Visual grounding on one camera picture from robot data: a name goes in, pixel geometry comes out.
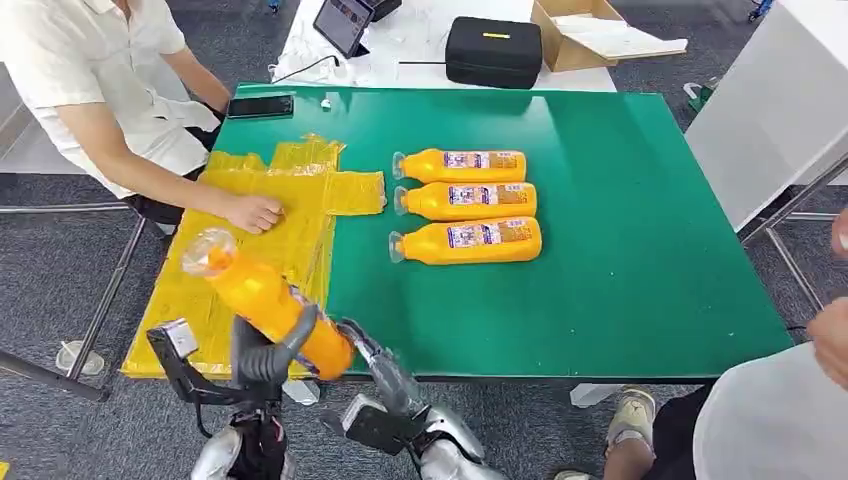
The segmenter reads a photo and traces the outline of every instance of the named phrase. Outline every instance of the person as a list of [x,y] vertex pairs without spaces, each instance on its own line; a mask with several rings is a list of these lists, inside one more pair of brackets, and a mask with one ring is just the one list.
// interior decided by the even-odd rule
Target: person
[[[230,93],[195,58],[165,0],[0,2],[0,58],[65,158],[159,223],[178,223],[184,208],[252,233],[279,220],[275,198],[194,181]],[[205,105],[157,93],[164,64]]]
[[[848,258],[848,209],[833,223],[831,246]],[[844,479],[848,297],[827,305],[807,332],[812,342],[736,366],[656,416],[649,393],[625,390],[604,480]],[[555,480],[591,478],[567,470]]]

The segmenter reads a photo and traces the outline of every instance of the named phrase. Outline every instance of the person's right hand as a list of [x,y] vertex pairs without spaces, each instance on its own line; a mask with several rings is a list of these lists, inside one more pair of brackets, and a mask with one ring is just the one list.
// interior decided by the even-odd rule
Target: person's right hand
[[848,297],[837,298],[807,326],[824,373],[848,390]]
[[233,195],[221,208],[220,216],[250,233],[270,230],[284,213],[279,200],[258,195]]

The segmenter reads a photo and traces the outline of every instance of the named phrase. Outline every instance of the black cable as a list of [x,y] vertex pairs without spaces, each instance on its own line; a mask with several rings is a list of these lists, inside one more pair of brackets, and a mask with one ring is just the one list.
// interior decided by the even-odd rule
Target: black cable
[[197,397],[194,399],[194,418],[197,420],[197,429],[200,433],[206,438],[212,438],[212,434],[203,426],[203,418],[200,416],[200,399]]
[[307,66],[305,66],[305,67],[301,68],[300,70],[296,70],[296,71],[294,71],[294,72],[292,72],[292,73],[290,73],[290,74],[286,75],[285,77],[278,78],[277,80],[274,80],[273,82],[271,82],[271,84],[273,85],[273,84],[275,84],[275,83],[277,83],[277,82],[282,82],[283,80],[285,80],[285,79],[287,79],[287,78],[289,78],[289,77],[291,77],[291,76],[293,76],[293,75],[297,75],[298,73],[305,72],[305,71],[309,70],[310,68],[314,67],[315,65],[318,65],[319,63],[323,62],[324,60],[328,60],[328,59],[330,59],[330,58],[332,58],[332,59],[333,59],[333,63],[335,63],[335,64],[336,64],[336,67],[338,67],[339,65],[341,65],[341,64],[339,63],[339,59],[338,59],[338,57],[336,57],[335,55],[327,55],[326,57],[319,58],[318,60],[316,60],[316,61],[315,61],[315,62],[313,62],[312,64],[307,65]]

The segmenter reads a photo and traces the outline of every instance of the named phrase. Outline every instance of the green tabletop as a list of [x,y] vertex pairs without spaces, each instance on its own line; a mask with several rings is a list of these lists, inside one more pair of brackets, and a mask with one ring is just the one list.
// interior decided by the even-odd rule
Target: green tabletop
[[238,95],[280,92],[295,95],[293,117],[228,120],[217,148],[268,161],[277,142],[317,133],[347,144],[342,170],[382,170],[389,197],[418,185],[392,179],[396,151],[527,155],[543,234],[532,262],[392,264],[389,232],[426,220],[390,207],[337,220],[328,312],[358,320],[416,374],[694,379],[791,346],[659,95],[255,85]]

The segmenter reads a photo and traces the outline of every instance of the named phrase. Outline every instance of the sneaker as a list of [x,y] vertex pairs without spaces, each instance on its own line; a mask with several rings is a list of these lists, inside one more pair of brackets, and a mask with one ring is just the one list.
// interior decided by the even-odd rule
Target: sneaker
[[624,438],[639,438],[654,451],[654,419],[657,416],[657,402],[647,391],[637,388],[625,388],[618,402],[618,409],[610,422],[607,432],[607,446],[612,447]]
[[598,480],[598,478],[577,470],[563,470],[557,473],[554,480]]

